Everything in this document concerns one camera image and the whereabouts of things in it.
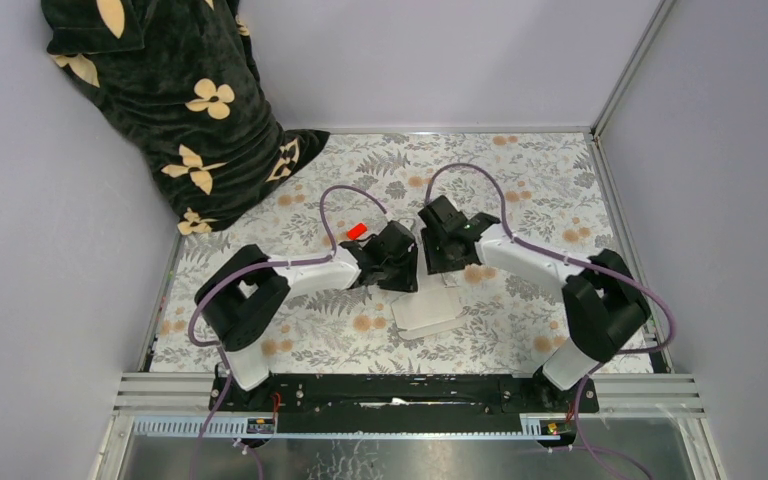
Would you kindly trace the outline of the white cardboard paper box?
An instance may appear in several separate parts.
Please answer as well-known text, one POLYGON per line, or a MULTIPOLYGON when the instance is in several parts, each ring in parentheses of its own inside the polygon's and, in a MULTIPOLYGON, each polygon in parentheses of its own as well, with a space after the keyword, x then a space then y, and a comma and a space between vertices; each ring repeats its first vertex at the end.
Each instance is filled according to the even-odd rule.
POLYGON ((419 261, 418 291, 407 293, 391 304, 398 335, 403 340, 441 334, 461 328, 461 289, 447 282, 443 274, 430 274, 424 260, 419 261))

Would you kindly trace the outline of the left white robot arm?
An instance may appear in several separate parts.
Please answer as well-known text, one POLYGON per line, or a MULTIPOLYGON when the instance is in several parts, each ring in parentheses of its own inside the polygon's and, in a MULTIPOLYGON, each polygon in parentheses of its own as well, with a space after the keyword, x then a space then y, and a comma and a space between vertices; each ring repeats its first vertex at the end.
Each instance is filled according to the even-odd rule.
POLYGON ((218 337, 234 379, 232 398, 248 411, 269 401, 270 368, 259 342, 286 301, 364 287, 415 293, 417 264, 415 236, 397 221, 339 243, 327 257, 269 256, 256 245, 243 247, 195 295, 196 316, 218 337))

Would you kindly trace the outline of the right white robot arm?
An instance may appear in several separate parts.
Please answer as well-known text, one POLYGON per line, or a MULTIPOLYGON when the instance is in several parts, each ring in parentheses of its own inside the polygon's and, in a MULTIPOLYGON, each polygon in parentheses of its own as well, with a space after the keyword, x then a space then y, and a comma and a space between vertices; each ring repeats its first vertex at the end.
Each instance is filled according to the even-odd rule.
POLYGON ((432 274, 483 265, 528 280, 564 305, 568 339, 537 370, 535 402, 557 412, 575 386, 609 362, 649 320, 651 309, 622 257, 604 249, 590 257, 553 251, 514 234, 499 218, 467 217, 440 196, 418 213, 422 244, 432 274))

